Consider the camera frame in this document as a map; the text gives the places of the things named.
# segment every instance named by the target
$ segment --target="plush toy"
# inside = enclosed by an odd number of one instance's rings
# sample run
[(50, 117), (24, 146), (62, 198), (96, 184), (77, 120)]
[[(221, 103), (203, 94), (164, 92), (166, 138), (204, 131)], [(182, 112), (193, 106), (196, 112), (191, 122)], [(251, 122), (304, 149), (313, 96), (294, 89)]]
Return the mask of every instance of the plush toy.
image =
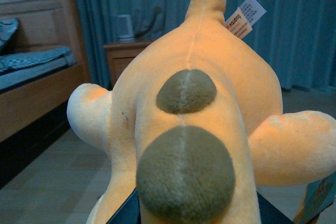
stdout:
[(103, 224), (135, 187), (143, 224), (260, 223), (256, 185), (336, 170), (336, 121), (282, 114), (279, 81), (224, 27), (226, 0), (191, 0), (185, 22), (125, 69), (112, 91), (83, 84), (68, 119), (111, 159), (87, 223)]

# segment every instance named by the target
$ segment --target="wooden bed frame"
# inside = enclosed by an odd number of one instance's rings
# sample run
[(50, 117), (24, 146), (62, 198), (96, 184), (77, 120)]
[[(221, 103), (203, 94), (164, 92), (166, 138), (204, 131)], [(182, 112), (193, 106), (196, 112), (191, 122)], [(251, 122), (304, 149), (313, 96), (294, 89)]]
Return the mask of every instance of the wooden bed frame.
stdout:
[(0, 20), (18, 18), (14, 52), (69, 47), (77, 64), (0, 94), (0, 142), (66, 102), (89, 82), (75, 0), (0, 0)]

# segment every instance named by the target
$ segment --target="wooden floor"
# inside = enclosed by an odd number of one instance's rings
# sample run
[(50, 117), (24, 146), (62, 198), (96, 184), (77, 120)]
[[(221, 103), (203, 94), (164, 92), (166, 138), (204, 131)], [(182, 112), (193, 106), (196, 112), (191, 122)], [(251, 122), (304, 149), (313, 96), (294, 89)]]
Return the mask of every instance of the wooden floor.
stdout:
[[(283, 94), (285, 112), (320, 110), (336, 118), (336, 93), (292, 90)], [(1, 224), (85, 223), (110, 179), (106, 155), (83, 143), (69, 130), (0, 190)], [(293, 218), (305, 186), (258, 191)], [(319, 224), (336, 223), (336, 205), (322, 213)]]

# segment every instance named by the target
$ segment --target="pillow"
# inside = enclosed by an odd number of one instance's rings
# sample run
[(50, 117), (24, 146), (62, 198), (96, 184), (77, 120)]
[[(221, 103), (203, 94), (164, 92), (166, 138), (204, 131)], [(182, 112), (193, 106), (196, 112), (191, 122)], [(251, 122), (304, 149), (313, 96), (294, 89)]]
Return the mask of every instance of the pillow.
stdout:
[(19, 21), (16, 18), (0, 21), (0, 54), (10, 38), (12, 38), (18, 26)]

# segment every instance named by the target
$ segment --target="fabric tag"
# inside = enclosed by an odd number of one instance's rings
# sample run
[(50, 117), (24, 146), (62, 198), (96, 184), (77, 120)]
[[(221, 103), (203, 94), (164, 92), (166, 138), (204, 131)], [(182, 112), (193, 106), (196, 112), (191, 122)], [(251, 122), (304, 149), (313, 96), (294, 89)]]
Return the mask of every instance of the fabric tag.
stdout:
[(266, 12), (256, 0), (245, 0), (239, 8), (251, 26)]
[(239, 7), (237, 8), (237, 11), (235, 11), (225, 22), (225, 26), (231, 33), (240, 39), (244, 38), (252, 31), (251, 25)]

